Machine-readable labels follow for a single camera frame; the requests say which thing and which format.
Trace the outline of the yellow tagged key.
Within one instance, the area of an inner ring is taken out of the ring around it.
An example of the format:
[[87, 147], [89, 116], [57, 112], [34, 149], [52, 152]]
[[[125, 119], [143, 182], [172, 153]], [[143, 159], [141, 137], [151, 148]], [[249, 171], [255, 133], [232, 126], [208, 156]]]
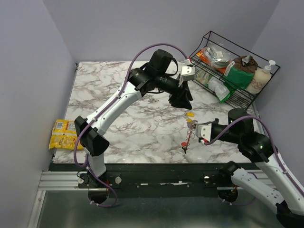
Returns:
[[184, 117], [185, 117], [185, 118], [192, 118], [192, 117], [194, 117], [194, 116], [195, 116], [195, 114], [192, 113], [192, 112], [186, 112], [186, 113], [184, 114]]

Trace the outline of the keyring with keys red tag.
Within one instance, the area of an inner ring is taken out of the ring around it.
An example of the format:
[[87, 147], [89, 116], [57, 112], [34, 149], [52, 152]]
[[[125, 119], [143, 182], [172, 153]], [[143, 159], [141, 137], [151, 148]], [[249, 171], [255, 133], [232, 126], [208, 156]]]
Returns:
[[181, 143], [181, 148], [184, 151], [184, 154], [187, 154], [188, 146], [190, 145], [190, 139], [194, 138], [194, 131], [196, 129], [198, 121], [197, 120], [192, 120], [192, 119], [187, 119], [187, 137], [184, 142]]

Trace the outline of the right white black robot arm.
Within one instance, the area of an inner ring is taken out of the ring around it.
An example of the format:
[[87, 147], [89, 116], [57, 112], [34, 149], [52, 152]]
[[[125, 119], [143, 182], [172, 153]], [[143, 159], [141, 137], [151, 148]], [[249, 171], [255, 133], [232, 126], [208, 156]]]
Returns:
[[208, 124], [209, 134], [205, 144], [217, 140], [234, 143], [243, 156], [255, 164], [271, 180], [274, 188], [254, 178], [235, 162], [229, 162], [219, 173], [218, 180], [224, 186], [232, 183], [248, 191], [267, 205], [285, 228], [304, 226], [304, 187], [283, 161], [270, 133], [254, 130], [253, 120], [244, 109], [228, 112], [228, 124], [218, 120]]

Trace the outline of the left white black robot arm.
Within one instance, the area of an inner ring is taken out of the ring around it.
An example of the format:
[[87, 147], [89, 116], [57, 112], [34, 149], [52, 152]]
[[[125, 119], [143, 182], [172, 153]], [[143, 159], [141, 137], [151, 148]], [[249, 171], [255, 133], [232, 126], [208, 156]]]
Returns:
[[168, 101], [172, 107], [192, 109], [193, 98], [188, 81], [194, 79], [195, 67], [190, 59], [185, 59], [181, 70], [175, 73], [177, 78], [174, 78], [173, 74], [167, 73], [171, 62], [176, 62], [172, 54], [162, 49], [156, 50], [149, 62], [128, 71], [126, 80], [101, 107], [86, 118], [78, 116], [75, 119], [76, 142], [84, 147], [85, 165], [91, 173], [89, 182], [94, 187], [102, 187], [105, 183], [104, 152], [109, 142], [104, 134], [130, 105], [158, 89], [169, 94]]

